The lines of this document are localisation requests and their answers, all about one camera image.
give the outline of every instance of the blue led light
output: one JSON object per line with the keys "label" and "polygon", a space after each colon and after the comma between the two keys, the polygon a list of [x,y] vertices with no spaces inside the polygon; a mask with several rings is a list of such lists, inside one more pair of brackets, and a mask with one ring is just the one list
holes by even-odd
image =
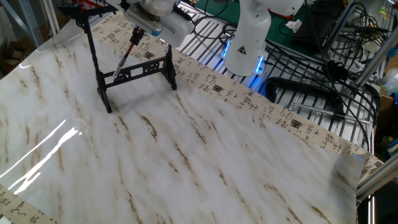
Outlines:
{"label": "blue led light", "polygon": [[226,51],[228,50],[228,47],[229,47],[229,43],[230,43],[231,41],[228,41],[228,43],[226,44],[226,48],[225,48],[225,50],[224,50],[224,52],[223,52],[223,57],[225,57],[225,55],[226,55]]}
{"label": "blue led light", "polygon": [[260,61],[259,61],[259,63],[257,64],[256,73],[259,73],[259,72],[260,72],[259,69],[260,69],[261,62],[262,62],[262,59],[263,59],[263,58],[264,58],[264,56],[261,56]]}

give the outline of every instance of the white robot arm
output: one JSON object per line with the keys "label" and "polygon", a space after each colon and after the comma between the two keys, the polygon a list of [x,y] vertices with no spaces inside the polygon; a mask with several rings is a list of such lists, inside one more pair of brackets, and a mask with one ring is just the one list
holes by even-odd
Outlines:
{"label": "white robot arm", "polygon": [[179,47],[192,33],[194,25],[181,14],[174,12],[178,0],[107,0],[124,13],[127,20],[144,31]]}
{"label": "white robot arm", "polygon": [[271,26],[268,9],[283,16],[295,14],[303,0],[240,0],[241,15],[234,39],[222,53],[225,67],[236,75],[262,73],[267,58],[266,37]]}

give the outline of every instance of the cable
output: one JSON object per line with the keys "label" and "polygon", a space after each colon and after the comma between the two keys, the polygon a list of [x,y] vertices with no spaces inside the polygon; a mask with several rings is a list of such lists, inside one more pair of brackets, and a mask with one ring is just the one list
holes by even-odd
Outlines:
{"label": "cable", "polygon": [[[307,0],[304,0],[304,3],[305,3],[305,5],[308,7]],[[325,60],[325,57],[323,56],[323,52],[322,52],[321,45],[320,45],[320,43],[319,43],[319,41],[318,41],[318,39],[317,39],[317,31],[315,30],[315,26],[313,25],[313,20],[312,20],[311,12],[308,13],[308,16],[309,16],[310,21],[311,21],[311,24],[312,24],[312,31],[313,31],[313,34],[314,34],[314,36],[315,36],[315,42],[316,42],[316,44],[317,44],[319,53],[320,53],[320,55],[321,55],[321,58],[322,58],[322,60],[323,60],[323,63],[326,64],[326,60]],[[325,68],[326,68],[325,70],[326,70],[327,78],[329,79],[329,82],[331,82],[331,76],[330,76],[330,74],[329,74],[329,69],[328,69],[327,67],[325,67]],[[368,138],[368,134],[366,133],[366,130],[365,130],[364,126],[363,126],[362,123],[359,121],[358,117],[354,114],[354,112],[349,108],[349,106],[343,101],[343,99],[342,99],[340,93],[337,91],[336,86],[335,86],[334,83],[332,83],[332,87],[333,87],[335,93],[338,95],[339,100],[346,106],[347,110],[353,115],[353,117],[355,118],[355,120],[356,120],[356,121],[358,122],[358,124],[360,125],[360,127],[361,127],[361,129],[362,129],[362,131],[363,131],[363,133],[364,133],[364,137],[365,137],[365,140],[366,140],[367,147],[369,148],[369,146],[370,146],[370,144],[369,144],[369,138]]]}
{"label": "cable", "polygon": [[[281,71],[284,71],[285,68],[288,68],[288,69],[290,70],[290,68],[289,68],[284,62],[282,62],[279,58],[277,58],[271,51],[269,51],[269,54],[270,54],[270,56],[272,56],[278,63],[282,64],[282,65],[284,66],[284,68],[279,68],[277,65],[273,65],[273,66],[275,66],[276,68],[278,68],[278,69],[281,70]],[[290,73],[290,72],[286,72],[286,71],[284,71],[284,72],[285,72],[285,73],[288,73],[289,75],[294,76],[294,77],[304,78],[304,79],[307,79],[307,80],[311,80],[312,82],[314,82],[314,83],[320,85],[321,88],[325,88],[326,90],[330,90],[330,89],[331,89],[329,86],[326,86],[326,85],[324,84],[325,82],[331,83],[331,82],[329,82],[329,81],[327,81],[327,80],[320,80],[320,79],[310,78],[310,77],[306,76],[305,74],[300,73],[300,72],[298,72],[298,71],[293,71],[293,72],[294,72],[294,73],[298,73],[298,74],[300,74],[301,76],[298,76],[298,75],[296,75],[296,74],[294,74],[294,73]],[[373,105],[372,105],[372,103],[371,103],[362,93],[360,93],[358,90],[356,90],[354,87],[349,86],[349,85],[347,85],[346,83],[343,83],[343,82],[340,83],[340,84],[342,84],[342,85],[344,85],[344,86],[348,86],[348,88],[350,88],[350,89],[352,89],[353,91],[355,91],[355,92],[357,93],[357,95],[361,96],[361,97],[370,105],[372,111],[371,111],[369,108],[366,108],[364,105],[362,105],[360,102],[358,102],[358,101],[355,100],[354,98],[350,97],[349,95],[343,95],[343,96],[346,97],[347,99],[350,99],[351,101],[357,103],[358,106],[364,108],[364,110],[366,110],[366,111],[369,113],[369,115],[372,117],[373,126],[374,126],[374,125],[376,124],[376,121],[377,121],[377,116],[376,116],[376,115],[377,115],[378,109],[377,109],[377,108],[374,108]]]}

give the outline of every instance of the black metal stand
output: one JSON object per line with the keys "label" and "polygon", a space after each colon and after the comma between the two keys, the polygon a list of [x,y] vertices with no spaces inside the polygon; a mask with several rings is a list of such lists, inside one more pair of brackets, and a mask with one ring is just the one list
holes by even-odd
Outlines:
{"label": "black metal stand", "polygon": [[[98,65],[98,59],[95,52],[93,35],[91,34],[90,23],[88,21],[88,18],[90,16],[95,16],[95,15],[102,16],[102,14],[107,12],[113,12],[115,14],[117,9],[113,6],[106,6],[82,12],[81,7],[78,4],[74,5],[65,4],[65,5],[58,5],[57,7],[63,14],[68,15],[72,19],[76,20],[77,26],[81,27],[84,30],[84,32],[87,34],[88,44],[90,46],[91,55],[93,56],[95,75],[98,84],[97,91],[108,113],[112,113],[112,107],[108,102],[108,97],[106,96],[106,90],[107,88],[110,88],[112,86],[120,85],[122,83],[126,83],[129,81],[136,80],[138,78],[146,77],[148,75],[153,75],[155,73],[161,72],[166,78],[166,80],[171,84],[172,89],[173,90],[177,89],[177,84],[175,83],[175,70],[172,61],[171,45],[169,45],[169,50],[166,53],[166,56],[148,62],[140,63],[138,65],[133,65],[127,68],[122,68],[119,74],[114,79],[114,81],[106,84],[105,78],[111,77],[114,72],[108,72],[104,74],[103,72],[100,71]],[[135,70],[138,68],[142,69],[142,73],[140,75],[132,76],[131,70]]]}

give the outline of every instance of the white marble sheet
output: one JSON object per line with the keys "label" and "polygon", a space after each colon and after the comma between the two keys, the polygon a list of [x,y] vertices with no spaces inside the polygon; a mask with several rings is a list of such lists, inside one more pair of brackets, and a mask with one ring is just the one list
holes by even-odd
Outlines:
{"label": "white marble sheet", "polygon": [[[60,223],[355,222],[360,158],[158,74],[110,88],[107,114],[79,33],[1,80],[0,184]],[[114,70],[123,54],[95,44]]]}

